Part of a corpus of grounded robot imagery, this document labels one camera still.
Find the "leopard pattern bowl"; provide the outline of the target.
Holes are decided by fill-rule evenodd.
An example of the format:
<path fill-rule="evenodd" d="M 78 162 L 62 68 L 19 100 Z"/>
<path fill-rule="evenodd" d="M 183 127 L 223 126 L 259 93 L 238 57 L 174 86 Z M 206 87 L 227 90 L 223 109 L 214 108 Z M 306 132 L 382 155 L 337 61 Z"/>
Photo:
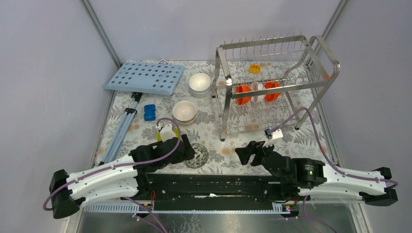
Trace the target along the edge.
<path fill-rule="evenodd" d="M 191 146 L 194 150 L 194 158 L 185 160 L 183 163 L 189 168 L 201 168 L 208 161 L 208 150 L 204 145 L 199 143 L 193 143 Z"/>

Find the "white bowl front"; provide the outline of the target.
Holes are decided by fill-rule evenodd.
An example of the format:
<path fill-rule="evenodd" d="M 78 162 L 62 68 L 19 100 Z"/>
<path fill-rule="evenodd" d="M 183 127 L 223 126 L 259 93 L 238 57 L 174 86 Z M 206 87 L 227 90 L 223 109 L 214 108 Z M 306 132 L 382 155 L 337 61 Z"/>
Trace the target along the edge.
<path fill-rule="evenodd" d="M 207 96 L 208 93 L 210 92 L 210 90 L 211 90 L 211 85 L 210 85 L 207 89 L 201 90 L 201 91 L 196 91 L 196 90 L 192 89 L 191 87 L 189 87 L 189 92 L 190 92 L 193 96 L 196 96 L 196 97 L 204 97 L 204 96 Z"/>

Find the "stainless steel dish rack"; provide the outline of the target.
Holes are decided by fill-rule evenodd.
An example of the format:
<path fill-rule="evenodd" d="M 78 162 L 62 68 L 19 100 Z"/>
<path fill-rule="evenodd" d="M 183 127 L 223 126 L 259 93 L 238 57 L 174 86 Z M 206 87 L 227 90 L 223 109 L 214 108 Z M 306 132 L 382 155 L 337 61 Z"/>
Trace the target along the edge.
<path fill-rule="evenodd" d="M 261 66 L 259 74 L 249 66 Z M 216 48 L 211 95 L 218 102 L 220 139 L 268 128 L 288 117 L 299 129 L 296 96 L 311 93 L 313 110 L 340 74 L 337 56 L 318 35 L 241 39 Z"/>

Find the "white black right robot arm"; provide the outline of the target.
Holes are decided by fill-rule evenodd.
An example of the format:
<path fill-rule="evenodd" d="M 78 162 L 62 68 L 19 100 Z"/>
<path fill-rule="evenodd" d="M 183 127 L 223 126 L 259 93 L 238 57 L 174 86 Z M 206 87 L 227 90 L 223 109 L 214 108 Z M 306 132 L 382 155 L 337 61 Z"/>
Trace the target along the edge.
<path fill-rule="evenodd" d="M 262 188 L 270 201 L 297 201 L 304 197 L 326 200 L 363 201 L 371 206 L 390 206 L 398 201 L 394 188 L 385 181 L 390 169 L 382 167 L 362 172 L 337 172 L 331 165 L 310 158 L 291 158 L 266 147 L 262 141 L 251 141 L 235 148 L 242 165 L 263 166 L 275 184 Z"/>

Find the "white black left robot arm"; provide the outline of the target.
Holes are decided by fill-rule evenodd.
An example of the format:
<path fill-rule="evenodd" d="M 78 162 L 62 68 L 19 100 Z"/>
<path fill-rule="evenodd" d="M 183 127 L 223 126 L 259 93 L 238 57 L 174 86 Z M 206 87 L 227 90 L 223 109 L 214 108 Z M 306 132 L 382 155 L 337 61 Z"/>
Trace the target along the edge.
<path fill-rule="evenodd" d="M 50 196 L 43 205 L 53 218 L 73 215 L 88 203 L 136 196 L 149 197 L 148 174 L 193 159 L 195 151 L 187 135 L 173 137 L 149 145 L 140 145 L 128 154 L 107 164 L 68 174 L 64 169 L 54 172 L 49 185 Z"/>

